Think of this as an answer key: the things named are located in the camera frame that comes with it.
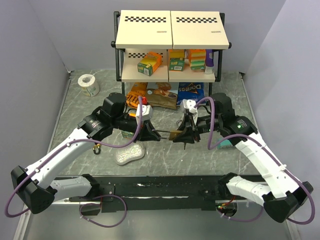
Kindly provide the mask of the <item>brass padlock long shackle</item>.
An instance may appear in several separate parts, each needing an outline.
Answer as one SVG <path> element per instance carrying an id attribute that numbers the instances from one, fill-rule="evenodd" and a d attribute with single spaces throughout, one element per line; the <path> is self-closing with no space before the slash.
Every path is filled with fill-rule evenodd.
<path id="1" fill-rule="evenodd" d="M 165 136 L 160 136 L 159 138 L 164 140 L 169 140 L 169 141 L 172 141 L 173 139 L 175 139 L 182 132 L 180 130 L 168 131 L 168 130 L 157 130 L 157 129 L 153 129 L 152 131 L 158 134 L 167 134 Z"/>

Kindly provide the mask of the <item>yellow black padlock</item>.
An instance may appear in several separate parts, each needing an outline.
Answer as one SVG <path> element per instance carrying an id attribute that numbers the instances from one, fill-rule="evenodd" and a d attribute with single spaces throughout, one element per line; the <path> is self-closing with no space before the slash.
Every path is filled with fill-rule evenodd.
<path id="1" fill-rule="evenodd" d="M 101 144 L 100 143 L 95 143 L 92 151 L 95 155 L 99 155 L 101 153 Z"/>

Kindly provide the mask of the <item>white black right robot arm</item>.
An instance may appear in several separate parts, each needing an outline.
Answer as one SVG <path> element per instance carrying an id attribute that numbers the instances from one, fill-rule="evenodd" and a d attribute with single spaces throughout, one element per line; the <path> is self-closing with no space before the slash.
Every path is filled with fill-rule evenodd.
<path id="1" fill-rule="evenodd" d="M 199 101 L 183 99 L 180 109 L 184 116 L 174 143 L 194 144 L 201 134 L 208 133 L 207 148 L 212 150 L 225 140 L 239 150 L 257 169 L 265 185 L 228 173 L 222 177 L 218 193 L 223 199 L 239 196 L 265 210 L 276 222 L 290 220 L 290 216 L 306 201 L 310 202 L 308 220 L 294 224 L 310 224 L 316 214 L 311 196 L 313 186 L 295 177 L 285 164 L 272 153 L 256 126 L 245 116 L 235 113 L 232 100 L 225 93 L 215 93 Z"/>

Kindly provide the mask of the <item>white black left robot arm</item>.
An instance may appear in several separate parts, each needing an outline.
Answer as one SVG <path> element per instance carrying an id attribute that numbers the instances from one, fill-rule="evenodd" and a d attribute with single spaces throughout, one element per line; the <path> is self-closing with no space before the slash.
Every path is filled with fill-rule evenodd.
<path id="1" fill-rule="evenodd" d="M 13 193 L 20 197 L 29 211 L 41 213 L 52 203 L 66 198 L 95 200 L 100 185 L 91 175 L 64 180 L 56 180 L 56 177 L 81 154 L 104 145 L 103 139 L 114 129 L 133 133 L 132 141 L 160 141 L 160 135 L 151 124 L 152 107 L 139 97 L 135 116 L 131 116 L 125 111 L 126 100 L 122 93 L 111 93 L 46 156 L 26 168 L 17 166 L 11 171 Z"/>

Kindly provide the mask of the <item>orange green box on table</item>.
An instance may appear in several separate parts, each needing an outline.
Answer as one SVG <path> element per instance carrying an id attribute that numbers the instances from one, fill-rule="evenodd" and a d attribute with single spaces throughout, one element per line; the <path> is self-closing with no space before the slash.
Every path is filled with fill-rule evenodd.
<path id="1" fill-rule="evenodd" d="M 133 132 L 129 132 L 129 131 L 122 131 L 121 135 L 123 138 L 131 140 L 135 134 Z"/>

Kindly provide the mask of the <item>brown chip bag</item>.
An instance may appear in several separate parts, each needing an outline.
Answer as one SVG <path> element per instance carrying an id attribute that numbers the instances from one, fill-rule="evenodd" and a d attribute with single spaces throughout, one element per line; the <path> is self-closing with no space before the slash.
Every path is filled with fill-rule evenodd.
<path id="1" fill-rule="evenodd" d="M 149 82 L 145 97 L 152 107 L 177 109 L 178 82 Z"/>

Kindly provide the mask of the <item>orange Reese's bag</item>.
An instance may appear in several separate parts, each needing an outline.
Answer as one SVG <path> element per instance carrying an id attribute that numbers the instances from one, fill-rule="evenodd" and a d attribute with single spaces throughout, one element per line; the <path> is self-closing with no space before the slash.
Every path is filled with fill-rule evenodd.
<path id="1" fill-rule="evenodd" d="M 126 95 L 126 103 L 129 107 L 136 109 L 139 104 L 139 97 L 145 97 L 147 91 L 147 82 L 135 82 Z"/>

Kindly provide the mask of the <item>blue Doritos bag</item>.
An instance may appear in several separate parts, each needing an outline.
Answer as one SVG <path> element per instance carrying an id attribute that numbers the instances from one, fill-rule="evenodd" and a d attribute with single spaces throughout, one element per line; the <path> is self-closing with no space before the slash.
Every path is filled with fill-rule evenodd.
<path id="1" fill-rule="evenodd" d="M 180 82 L 178 86 L 178 95 L 176 105 L 186 100 L 199 101 L 205 97 L 203 82 Z"/>

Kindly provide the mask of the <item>orange green box on shelf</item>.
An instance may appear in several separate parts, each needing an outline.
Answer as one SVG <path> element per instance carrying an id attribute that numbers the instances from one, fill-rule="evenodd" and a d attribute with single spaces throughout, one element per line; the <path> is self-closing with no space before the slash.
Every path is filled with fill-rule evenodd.
<path id="1" fill-rule="evenodd" d="M 137 64 L 137 71 L 150 77 L 158 69 L 162 62 L 162 55 L 153 51 L 149 51 Z"/>

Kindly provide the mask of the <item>purple white bottle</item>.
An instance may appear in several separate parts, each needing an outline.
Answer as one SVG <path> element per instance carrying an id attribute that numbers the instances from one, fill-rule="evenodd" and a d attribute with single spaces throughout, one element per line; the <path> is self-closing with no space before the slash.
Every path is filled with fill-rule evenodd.
<path id="1" fill-rule="evenodd" d="M 205 56 L 205 69 L 204 73 L 206 75 L 211 75 L 214 73 L 214 53 L 212 49 L 206 49 Z"/>

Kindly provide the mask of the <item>white tape roll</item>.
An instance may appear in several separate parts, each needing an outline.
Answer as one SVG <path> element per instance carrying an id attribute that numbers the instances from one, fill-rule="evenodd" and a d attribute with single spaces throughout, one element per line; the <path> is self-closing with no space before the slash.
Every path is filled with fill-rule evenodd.
<path id="1" fill-rule="evenodd" d="M 100 92 L 100 86 L 95 76 L 92 74 L 83 74 L 77 80 L 81 92 L 87 97 L 94 97 Z"/>

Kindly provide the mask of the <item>stacked coloured sponges pack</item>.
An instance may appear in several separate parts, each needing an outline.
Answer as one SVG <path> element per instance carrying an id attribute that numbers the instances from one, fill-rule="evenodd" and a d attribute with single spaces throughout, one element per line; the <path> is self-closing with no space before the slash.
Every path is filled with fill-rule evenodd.
<path id="1" fill-rule="evenodd" d="M 190 69 L 193 71 L 202 71 L 205 69 L 206 50 L 205 49 L 188 49 L 188 62 Z"/>

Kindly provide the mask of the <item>green yellow box on shelf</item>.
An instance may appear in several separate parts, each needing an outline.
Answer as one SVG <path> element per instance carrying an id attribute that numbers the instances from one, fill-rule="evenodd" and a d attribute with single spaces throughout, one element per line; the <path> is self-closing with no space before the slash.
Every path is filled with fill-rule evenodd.
<path id="1" fill-rule="evenodd" d="M 182 72 L 185 67 L 185 50 L 169 49 L 168 50 L 168 69 L 170 71 Z"/>

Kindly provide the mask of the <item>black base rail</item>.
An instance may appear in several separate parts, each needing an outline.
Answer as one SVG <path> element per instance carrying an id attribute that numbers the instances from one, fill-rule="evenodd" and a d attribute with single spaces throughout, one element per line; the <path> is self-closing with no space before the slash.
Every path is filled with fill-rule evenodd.
<path id="1" fill-rule="evenodd" d="M 71 202 L 100 203 L 102 212 L 200 209 L 214 211 L 233 195 L 220 175 L 97 176 L 99 190 L 92 197 L 74 196 Z"/>

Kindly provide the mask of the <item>black frame cream shelf rack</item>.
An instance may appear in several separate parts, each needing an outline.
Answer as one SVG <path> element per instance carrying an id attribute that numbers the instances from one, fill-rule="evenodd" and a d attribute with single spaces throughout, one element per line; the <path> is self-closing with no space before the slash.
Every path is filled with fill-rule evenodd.
<path id="1" fill-rule="evenodd" d="M 213 82 L 222 78 L 223 51 L 230 49 L 225 32 L 225 13 L 219 11 L 121 10 L 113 13 L 116 81 L 205 82 L 208 93 Z M 211 49 L 218 54 L 217 74 L 199 75 L 189 67 L 182 72 L 169 72 L 170 49 Z M 137 71 L 138 59 L 149 51 L 163 56 L 160 74 L 146 76 Z"/>

